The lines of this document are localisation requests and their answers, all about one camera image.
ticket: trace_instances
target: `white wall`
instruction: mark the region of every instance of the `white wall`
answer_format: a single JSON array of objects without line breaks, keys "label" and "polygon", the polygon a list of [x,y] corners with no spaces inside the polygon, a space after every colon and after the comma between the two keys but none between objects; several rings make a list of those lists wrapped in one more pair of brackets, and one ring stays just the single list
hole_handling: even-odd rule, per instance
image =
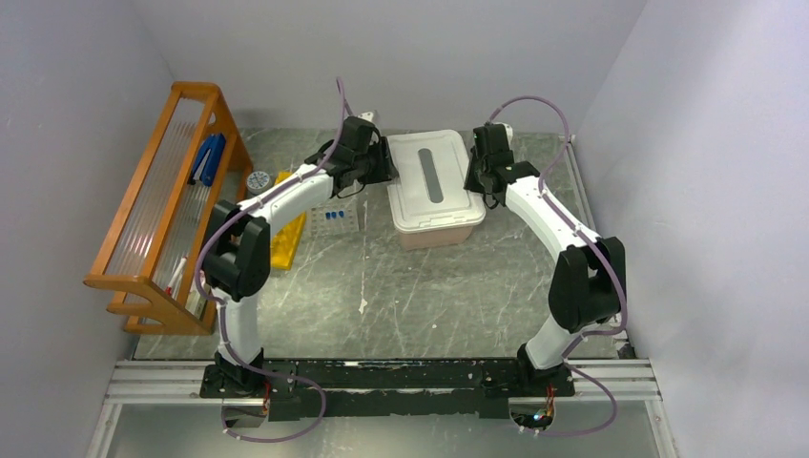
[{"label": "white wall", "polygon": [[[471,129],[544,94],[579,126],[645,0],[135,0],[177,79],[224,90],[241,126],[336,125],[334,76],[386,127]],[[527,104],[504,119],[559,132]]]},{"label": "white wall", "polygon": [[809,456],[809,4],[650,0],[578,155],[682,456]]},{"label": "white wall", "polygon": [[172,77],[129,2],[0,4],[0,444],[84,456],[130,339],[82,278]]}]

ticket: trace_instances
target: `box lid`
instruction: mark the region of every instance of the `box lid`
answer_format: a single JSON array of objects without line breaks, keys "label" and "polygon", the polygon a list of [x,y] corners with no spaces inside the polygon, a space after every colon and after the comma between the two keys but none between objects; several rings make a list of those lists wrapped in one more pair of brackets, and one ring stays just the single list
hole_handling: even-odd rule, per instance
[{"label": "box lid", "polygon": [[387,141],[399,170],[399,178],[387,187],[399,232],[451,229],[483,221],[483,199],[464,189],[469,156],[460,134],[391,135]]}]

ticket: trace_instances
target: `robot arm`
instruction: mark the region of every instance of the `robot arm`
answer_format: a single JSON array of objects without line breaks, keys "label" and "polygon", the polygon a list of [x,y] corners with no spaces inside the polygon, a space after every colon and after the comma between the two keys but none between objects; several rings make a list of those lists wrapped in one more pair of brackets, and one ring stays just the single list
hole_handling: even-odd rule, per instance
[{"label": "robot arm", "polygon": [[[247,199],[238,206],[220,202],[211,216],[206,239],[222,224],[256,202],[262,206],[243,217],[208,252],[203,270],[215,295],[228,298],[225,314],[229,323],[230,345],[251,365],[261,366],[263,356],[258,337],[258,298],[256,293],[269,276],[270,239],[300,213],[336,196],[355,180],[362,184],[389,181],[396,177],[386,138],[367,118],[349,117],[334,155],[314,175],[315,163],[323,151],[309,157],[306,164],[289,177],[283,191],[271,200],[267,194]],[[604,253],[625,282],[623,245],[617,239],[601,239],[584,227],[548,189],[539,190],[539,172],[528,162],[515,162],[510,149],[510,128],[488,124],[477,128],[475,147],[467,171],[465,188],[494,198],[524,220],[531,231],[557,259],[549,293],[550,316],[539,332],[523,344],[517,360],[522,367],[523,385],[539,381],[560,365],[563,352],[583,330],[603,323],[620,310],[617,295],[603,266],[578,231]],[[273,188],[267,193],[277,192]],[[574,221],[577,231],[567,222]],[[217,366],[228,377],[240,380],[254,377],[241,370],[237,361],[219,344]],[[244,380],[244,385],[257,381]]]},{"label": "robot arm", "polygon": [[539,172],[528,162],[514,160],[509,126],[487,124],[474,134],[465,188],[494,198],[495,206],[520,217],[557,260],[548,297],[550,316],[517,353],[528,378],[541,376],[563,362],[564,351],[583,331],[620,311],[612,281],[581,235],[594,241],[625,288],[624,247],[618,239],[602,239],[547,187],[539,188]]}]

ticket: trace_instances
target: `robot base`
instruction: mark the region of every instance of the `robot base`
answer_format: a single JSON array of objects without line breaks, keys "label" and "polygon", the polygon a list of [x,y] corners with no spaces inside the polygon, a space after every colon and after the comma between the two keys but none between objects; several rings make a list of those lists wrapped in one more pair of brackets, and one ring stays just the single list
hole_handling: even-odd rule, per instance
[{"label": "robot base", "polygon": [[[480,418],[505,419],[509,418],[508,398],[545,397],[548,386],[557,397],[575,393],[565,366],[527,373],[519,358],[286,359],[264,361],[263,367],[320,384],[326,391],[327,417],[477,413]],[[269,421],[318,415],[321,398],[314,388],[284,378],[271,379],[270,384]],[[263,394],[262,389],[246,392],[212,364],[205,368],[199,397],[243,399]]]}]

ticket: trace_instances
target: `blue object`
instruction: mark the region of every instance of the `blue object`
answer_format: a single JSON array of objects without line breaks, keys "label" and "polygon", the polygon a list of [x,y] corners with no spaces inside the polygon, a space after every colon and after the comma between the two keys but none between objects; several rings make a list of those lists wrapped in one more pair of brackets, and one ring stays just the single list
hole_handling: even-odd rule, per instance
[{"label": "blue object", "polygon": [[205,186],[210,187],[214,184],[214,177],[217,175],[224,149],[225,135],[214,134],[205,138],[197,151],[197,158],[194,159],[194,167],[191,168],[188,184],[196,183],[195,178],[202,181]]}]

